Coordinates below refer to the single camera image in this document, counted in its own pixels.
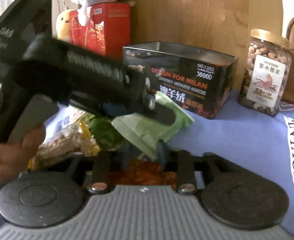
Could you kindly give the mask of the person's left hand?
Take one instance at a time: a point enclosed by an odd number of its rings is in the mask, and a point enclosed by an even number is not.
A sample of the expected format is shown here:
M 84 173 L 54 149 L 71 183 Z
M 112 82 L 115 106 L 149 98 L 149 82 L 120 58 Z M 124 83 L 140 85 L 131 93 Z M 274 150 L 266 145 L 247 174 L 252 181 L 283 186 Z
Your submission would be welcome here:
M 25 171 L 46 137 L 43 125 L 29 132 L 17 144 L 0 144 L 0 186 Z

